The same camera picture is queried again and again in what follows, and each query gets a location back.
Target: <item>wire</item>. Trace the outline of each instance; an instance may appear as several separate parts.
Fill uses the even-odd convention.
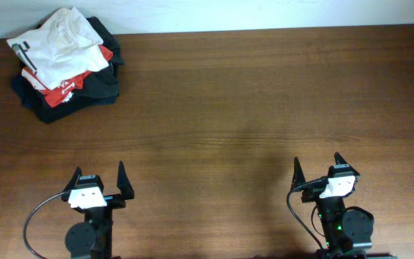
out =
[[[311,237],[313,237],[313,239],[317,242],[317,245],[319,245],[319,247],[321,248],[321,250],[323,250],[323,246],[321,244],[321,241],[319,241],[319,239],[308,229],[308,227],[306,227],[306,225],[303,223],[303,221],[301,221],[300,217],[293,211],[291,205],[290,205],[290,195],[296,191],[301,191],[301,189],[305,188],[309,183],[312,183],[314,181],[308,182],[302,186],[296,187],[293,190],[290,190],[287,194],[287,206],[288,209],[290,210],[290,212],[293,214],[293,216],[296,218],[296,220],[298,220],[298,222],[305,228],[305,230],[309,233],[309,235],[311,235]]]
[[[28,240],[27,240],[27,228],[28,228],[28,223],[30,221],[30,219],[33,217],[33,215],[39,210],[41,209],[42,206],[44,206],[44,204],[46,204],[49,201],[52,201],[53,199],[68,193],[69,191],[63,191],[59,194],[55,194],[54,196],[48,198],[47,200],[43,201],[40,205],[38,205],[36,207],[36,209],[33,209],[32,213],[30,213],[27,217],[27,220],[25,221],[25,225],[23,226],[23,241],[25,242],[25,245],[27,246],[27,249],[33,254],[36,255],[36,257],[41,258],[41,259],[47,259],[44,256],[40,255],[39,253],[37,253],[33,247],[31,247],[31,245],[29,245]]]
[[[325,235],[322,235],[317,229],[316,226],[314,226],[314,212],[316,212],[317,206],[314,206],[313,212],[310,214],[310,223],[313,225],[314,230],[317,232],[317,234],[321,235],[322,237],[325,237]]]

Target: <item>white shirt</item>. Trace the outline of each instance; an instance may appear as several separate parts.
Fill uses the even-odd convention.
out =
[[[73,76],[108,66],[98,48],[103,40],[75,7],[59,9],[39,29],[7,43],[51,90]]]

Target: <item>black cable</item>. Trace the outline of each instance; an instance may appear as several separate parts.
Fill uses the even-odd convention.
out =
[[[317,234],[321,235],[322,237],[325,237],[325,235],[322,235],[317,229],[316,226],[314,226],[314,212],[316,212],[317,206],[314,206],[313,212],[310,214],[310,223],[313,225],[314,230],[317,232]]]
[[[37,207],[36,207],[36,209],[34,209],[33,211],[32,211],[32,213],[30,213],[29,215],[28,215],[28,217],[27,217],[27,220],[25,221],[25,225],[23,226],[23,240],[24,240],[24,242],[25,242],[25,245],[27,246],[27,248],[28,248],[28,250],[33,254],[33,255],[36,255],[36,257],[38,257],[38,258],[41,258],[41,259],[47,259],[47,258],[45,258],[44,256],[42,256],[42,255],[40,255],[39,253],[37,253],[32,247],[31,247],[31,245],[29,245],[29,243],[28,243],[28,240],[27,240],[27,228],[28,228],[28,223],[29,223],[29,221],[30,221],[30,219],[33,217],[33,215],[39,210],[39,209],[41,209],[41,207],[42,206],[44,206],[44,204],[46,204],[47,202],[49,202],[49,201],[52,201],[53,199],[55,199],[55,198],[57,198],[57,197],[59,197],[59,196],[61,196],[61,195],[63,195],[63,194],[66,194],[67,192],[69,192],[69,191],[63,191],[63,192],[61,192],[61,193],[59,193],[59,194],[55,194],[54,196],[52,196],[52,197],[50,197],[50,198],[48,198],[47,200],[45,200],[45,201],[43,201],[40,205],[38,205]]]
[[[303,223],[303,221],[301,221],[300,217],[293,211],[291,205],[290,205],[290,195],[296,191],[301,191],[301,189],[305,188],[306,186],[308,186],[310,183],[313,183],[315,181],[318,180],[314,180],[308,183],[303,184],[302,186],[296,187],[293,190],[290,190],[287,194],[287,206],[288,209],[290,210],[290,212],[292,213],[292,215],[296,218],[296,220],[298,220],[298,222],[305,228],[305,230],[309,233],[309,235],[311,235],[311,237],[313,237],[313,239],[317,242],[317,245],[319,245],[319,247],[321,248],[321,250],[323,250],[323,246],[321,244],[321,241],[319,241],[319,239],[308,229],[308,227],[306,227],[306,225]]]

